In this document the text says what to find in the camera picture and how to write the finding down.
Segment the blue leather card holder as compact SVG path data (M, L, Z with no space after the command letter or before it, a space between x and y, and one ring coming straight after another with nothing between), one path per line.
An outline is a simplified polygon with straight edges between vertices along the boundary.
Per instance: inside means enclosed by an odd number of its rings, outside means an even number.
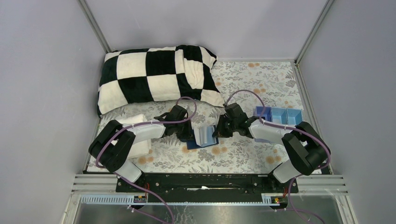
M200 149L219 144L219 139L213 137L216 126L193 128L194 139L187 140L188 150Z

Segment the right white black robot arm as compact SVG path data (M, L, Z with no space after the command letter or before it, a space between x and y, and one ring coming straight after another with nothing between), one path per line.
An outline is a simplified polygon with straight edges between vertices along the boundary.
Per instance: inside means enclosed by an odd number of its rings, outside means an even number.
M215 138L231 138L234 133L251 139L265 139L284 146L289 159L273 169L269 176L278 183L286 183L300 175L328 166L331 153L315 129L307 122L282 125L261 117L248 117L233 103L225 107L213 133Z

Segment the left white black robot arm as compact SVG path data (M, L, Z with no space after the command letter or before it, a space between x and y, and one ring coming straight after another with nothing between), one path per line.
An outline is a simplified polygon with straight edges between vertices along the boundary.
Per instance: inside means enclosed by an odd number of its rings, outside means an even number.
M135 183L144 179L144 172L128 159L133 145L151 139L176 135L182 140L193 137L190 119L186 109L179 105L170 112L133 125L123 125L111 120L90 144L88 152L96 162L126 182Z

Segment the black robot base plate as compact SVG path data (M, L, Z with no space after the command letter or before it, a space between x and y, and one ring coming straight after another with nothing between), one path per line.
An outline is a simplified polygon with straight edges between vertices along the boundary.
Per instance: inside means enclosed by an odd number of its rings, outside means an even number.
M135 184L148 189L148 202L159 203L259 203L262 194L298 192L297 182L278 183L263 174L145 173Z

